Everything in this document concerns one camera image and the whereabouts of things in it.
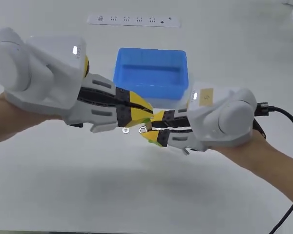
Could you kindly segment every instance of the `black cable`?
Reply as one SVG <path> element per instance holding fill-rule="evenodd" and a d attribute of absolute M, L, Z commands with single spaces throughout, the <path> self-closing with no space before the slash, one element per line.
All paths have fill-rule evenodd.
<path fill-rule="evenodd" d="M 287 112 L 279 107 L 268 106 L 265 103 L 259 103 L 259 104 L 260 104 L 260 106 L 263 107 L 263 113 L 266 113 L 267 112 L 266 110 L 268 110 L 268 112 L 279 112 L 279 113 L 282 113 L 283 115 L 285 115 L 286 117 L 288 117 L 291 120 L 291 122 L 293 123 L 293 116 L 289 112 Z M 275 227 L 269 232 L 269 234 L 274 234 L 278 230 L 278 228 L 280 228 L 280 226 L 284 223 L 284 221 L 289 217 L 289 215 L 292 213 L 292 211 L 293 211 L 293 204 L 288 209 L 288 211 L 284 214 L 284 216 L 280 219 L 280 221 L 275 225 Z"/>

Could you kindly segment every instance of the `cable connector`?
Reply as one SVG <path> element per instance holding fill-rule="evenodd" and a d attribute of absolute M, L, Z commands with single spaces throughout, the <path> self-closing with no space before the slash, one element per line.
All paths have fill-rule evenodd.
<path fill-rule="evenodd" d="M 269 115 L 269 104 L 268 102 L 260 102 L 257 104 L 255 110 L 255 116 L 268 116 Z"/>

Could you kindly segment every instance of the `power cord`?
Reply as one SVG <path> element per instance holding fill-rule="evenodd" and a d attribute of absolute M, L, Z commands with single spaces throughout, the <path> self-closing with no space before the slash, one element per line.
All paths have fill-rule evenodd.
<path fill-rule="evenodd" d="M 270 106 L 270 105 L 268 105 L 267 102 L 262 102 L 262 103 L 257 104 L 255 116 L 268 116 L 270 112 L 279 112 L 279 113 L 285 115 L 287 118 L 289 118 L 289 120 L 291 120 L 291 122 L 293 123 L 293 116 L 289 112 L 287 112 L 279 107 Z M 269 232 L 269 234 L 274 234 L 278 230 L 278 228 L 281 227 L 281 225 L 284 223 L 284 221 L 290 216 L 292 211 L 293 211 L 293 204 L 288 209 L 288 211 L 283 215 L 283 217 L 280 219 L 280 221 Z"/>

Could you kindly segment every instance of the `led light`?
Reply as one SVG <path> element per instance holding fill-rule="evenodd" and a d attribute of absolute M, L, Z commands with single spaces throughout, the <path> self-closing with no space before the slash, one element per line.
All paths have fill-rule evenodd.
<path fill-rule="evenodd" d="M 78 48 L 77 48 L 77 46 L 74 46 L 74 48 L 73 48 L 73 54 L 77 54 L 77 50 L 78 50 Z"/>

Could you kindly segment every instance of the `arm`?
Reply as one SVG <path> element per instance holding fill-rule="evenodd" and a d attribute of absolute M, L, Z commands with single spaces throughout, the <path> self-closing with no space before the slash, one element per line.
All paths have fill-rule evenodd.
<path fill-rule="evenodd" d="M 293 158 L 276 150 L 257 131 L 243 146 L 214 150 L 261 177 L 293 202 Z"/>
<path fill-rule="evenodd" d="M 7 102 L 3 93 L 0 94 L 0 142 L 49 119 L 60 118 L 23 111 Z"/>

